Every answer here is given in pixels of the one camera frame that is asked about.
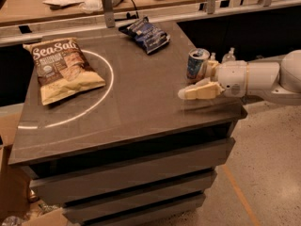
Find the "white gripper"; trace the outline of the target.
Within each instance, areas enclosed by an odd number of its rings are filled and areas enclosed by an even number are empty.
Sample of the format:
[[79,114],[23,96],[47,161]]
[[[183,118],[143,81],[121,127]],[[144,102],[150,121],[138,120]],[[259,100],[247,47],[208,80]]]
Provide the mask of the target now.
[[246,94],[246,66],[243,60],[227,61],[219,65],[217,60],[208,60],[204,78],[194,85],[180,89],[178,96],[183,100],[209,100],[221,93],[225,97],[243,97]]

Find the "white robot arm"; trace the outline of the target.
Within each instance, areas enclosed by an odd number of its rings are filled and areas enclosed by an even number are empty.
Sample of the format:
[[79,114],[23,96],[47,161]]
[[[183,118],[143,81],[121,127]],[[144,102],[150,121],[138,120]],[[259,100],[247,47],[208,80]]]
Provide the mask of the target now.
[[213,75],[180,89],[183,100],[209,100],[219,96],[257,96],[280,105],[301,105],[301,50],[280,61],[227,61]]

